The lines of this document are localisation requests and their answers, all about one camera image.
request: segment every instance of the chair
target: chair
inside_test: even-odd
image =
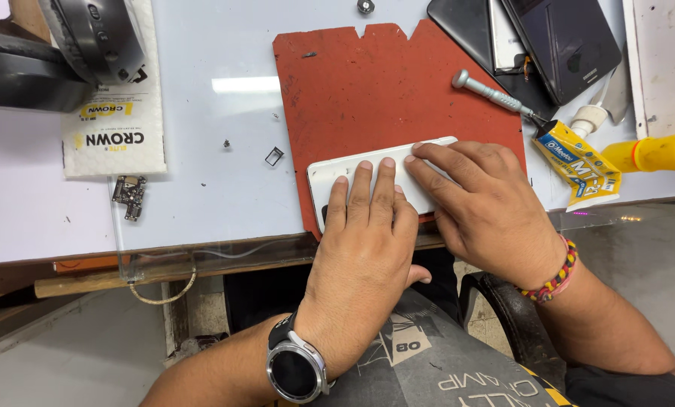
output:
[[[459,324],[468,328],[479,292],[501,322],[514,360],[565,392],[566,363],[551,345],[533,302],[519,294],[513,284],[486,272],[463,276],[458,299]]]

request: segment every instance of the small screw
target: small screw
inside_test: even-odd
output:
[[[375,4],[371,0],[358,0],[358,11],[362,14],[370,14],[375,11]]]

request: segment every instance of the smartwatch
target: smartwatch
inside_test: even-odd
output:
[[[325,361],[314,346],[294,331],[297,312],[282,319],[269,333],[267,377],[285,400],[304,404],[329,394]]]

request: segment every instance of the hand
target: hand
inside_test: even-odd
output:
[[[372,174],[370,162],[358,165],[347,210],[347,178],[332,186],[325,233],[295,319],[295,332],[320,351],[330,380],[360,358],[405,288],[431,278],[410,265],[418,213],[395,185],[395,160],[381,162],[370,201]]]
[[[413,154],[405,166],[441,206],[436,222],[451,253],[525,290],[559,273],[566,248],[512,151],[459,141],[416,143]]]

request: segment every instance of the forearm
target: forearm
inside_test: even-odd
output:
[[[267,338],[286,314],[186,358],[159,376],[142,407],[264,405],[278,398],[265,373]]]
[[[569,363],[637,375],[675,375],[675,357],[649,321],[577,261],[566,289],[536,307]]]

